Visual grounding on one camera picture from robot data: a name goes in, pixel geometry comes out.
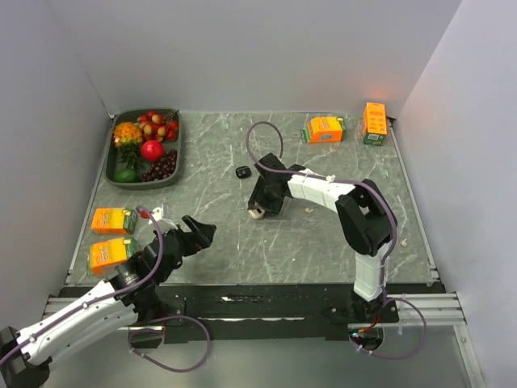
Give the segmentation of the beige earbud charging case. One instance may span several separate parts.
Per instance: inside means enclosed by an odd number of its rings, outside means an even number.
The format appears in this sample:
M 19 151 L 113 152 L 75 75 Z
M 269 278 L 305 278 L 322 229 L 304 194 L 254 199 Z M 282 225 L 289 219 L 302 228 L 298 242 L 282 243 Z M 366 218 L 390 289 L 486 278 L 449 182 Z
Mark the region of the beige earbud charging case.
M 248 214 L 254 220 L 260 220 L 260 219 L 264 218 L 266 212 L 267 211 L 265 209 L 262 209 L 262 208 L 254 208 L 254 209 L 249 209 L 248 210 Z

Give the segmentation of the black earbud charging case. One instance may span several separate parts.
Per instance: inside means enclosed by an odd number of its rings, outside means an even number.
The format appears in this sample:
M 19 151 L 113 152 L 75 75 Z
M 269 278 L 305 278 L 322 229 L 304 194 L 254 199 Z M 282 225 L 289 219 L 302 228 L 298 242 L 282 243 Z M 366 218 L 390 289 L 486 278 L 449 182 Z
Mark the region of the black earbud charging case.
M 235 175 L 238 179 L 247 179 L 252 175 L 252 171 L 248 166 L 239 166 L 235 169 Z

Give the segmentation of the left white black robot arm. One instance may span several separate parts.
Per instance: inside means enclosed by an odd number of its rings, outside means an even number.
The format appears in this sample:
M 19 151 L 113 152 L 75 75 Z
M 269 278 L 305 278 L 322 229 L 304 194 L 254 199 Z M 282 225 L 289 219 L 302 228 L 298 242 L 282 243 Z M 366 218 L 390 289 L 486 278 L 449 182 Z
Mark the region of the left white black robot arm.
M 51 366 L 121 327 L 158 322 L 158 286 L 183 259 L 212 245 L 216 226 L 184 216 L 184 231 L 155 230 L 153 241 L 82 297 L 46 319 L 1 331 L 1 376 L 8 387 L 40 387 Z

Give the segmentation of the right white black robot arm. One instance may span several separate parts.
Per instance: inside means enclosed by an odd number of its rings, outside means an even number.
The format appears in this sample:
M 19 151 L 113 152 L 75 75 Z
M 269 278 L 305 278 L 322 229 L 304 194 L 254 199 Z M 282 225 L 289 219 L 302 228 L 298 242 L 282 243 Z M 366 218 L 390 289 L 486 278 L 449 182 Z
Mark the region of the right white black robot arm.
M 284 200 L 306 200 L 337 214 L 344 238 L 355 252 L 354 316 L 371 322 L 386 305 L 386 264 L 397 238 L 397 220 L 378 187 L 368 179 L 342 181 L 301 165 L 287 168 L 269 153 L 254 164 L 258 180 L 248 213 L 259 220 L 278 215 Z

